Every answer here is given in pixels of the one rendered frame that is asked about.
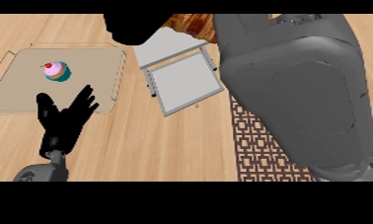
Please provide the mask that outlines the grey tiered shelf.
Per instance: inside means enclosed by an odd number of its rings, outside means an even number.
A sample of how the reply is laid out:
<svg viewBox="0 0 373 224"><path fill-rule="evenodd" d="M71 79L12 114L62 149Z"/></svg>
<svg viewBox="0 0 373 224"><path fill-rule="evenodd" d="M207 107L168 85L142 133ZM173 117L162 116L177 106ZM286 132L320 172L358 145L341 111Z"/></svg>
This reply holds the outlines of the grey tiered shelf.
<svg viewBox="0 0 373 224"><path fill-rule="evenodd" d="M224 90L207 45L205 40L171 28L159 28L148 41L134 46L139 66L164 116Z"/></svg>

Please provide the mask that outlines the brown patterned placemat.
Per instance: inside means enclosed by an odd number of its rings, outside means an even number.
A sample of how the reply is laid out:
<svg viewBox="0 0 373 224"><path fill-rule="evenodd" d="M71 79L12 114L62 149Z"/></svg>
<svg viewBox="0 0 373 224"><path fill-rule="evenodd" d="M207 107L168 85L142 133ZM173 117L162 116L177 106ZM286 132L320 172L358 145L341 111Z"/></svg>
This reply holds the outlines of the brown patterned placemat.
<svg viewBox="0 0 373 224"><path fill-rule="evenodd" d="M267 127L230 97L233 143L239 182L314 182L307 168L289 160Z"/></svg>

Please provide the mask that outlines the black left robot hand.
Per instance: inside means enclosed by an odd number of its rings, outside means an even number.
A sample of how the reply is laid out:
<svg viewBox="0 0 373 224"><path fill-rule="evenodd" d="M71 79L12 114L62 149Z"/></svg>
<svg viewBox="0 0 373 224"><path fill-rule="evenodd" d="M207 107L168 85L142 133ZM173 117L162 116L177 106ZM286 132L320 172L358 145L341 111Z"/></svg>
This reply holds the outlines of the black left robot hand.
<svg viewBox="0 0 373 224"><path fill-rule="evenodd" d="M55 101L46 93L37 95L38 121L46 130L40 155L46 159L52 158L55 150L66 155L74 148L84 124L99 107L92 93L93 88L86 86L69 107L62 110L58 109Z"/></svg>

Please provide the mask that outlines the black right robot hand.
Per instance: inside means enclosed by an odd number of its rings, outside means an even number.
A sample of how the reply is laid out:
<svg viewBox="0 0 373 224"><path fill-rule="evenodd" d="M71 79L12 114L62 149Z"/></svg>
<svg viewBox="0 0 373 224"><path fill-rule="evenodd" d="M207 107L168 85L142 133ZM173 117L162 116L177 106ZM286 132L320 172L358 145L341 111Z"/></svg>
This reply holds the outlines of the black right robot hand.
<svg viewBox="0 0 373 224"><path fill-rule="evenodd" d="M125 45L143 44L161 28L171 13L105 13L106 31L112 39Z"/></svg>

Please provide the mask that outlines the pink frosted cupcake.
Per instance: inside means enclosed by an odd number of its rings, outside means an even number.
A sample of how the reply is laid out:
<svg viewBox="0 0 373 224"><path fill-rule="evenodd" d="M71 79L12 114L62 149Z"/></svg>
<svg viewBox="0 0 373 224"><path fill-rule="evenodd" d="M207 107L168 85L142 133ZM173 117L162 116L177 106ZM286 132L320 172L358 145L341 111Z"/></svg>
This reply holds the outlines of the pink frosted cupcake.
<svg viewBox="0 0 373 224"><path fill-rule="evenodd" d="M49 62L43 65L44 75L50 81L63 82L71 76L71 70L63 61Z"/></svg>

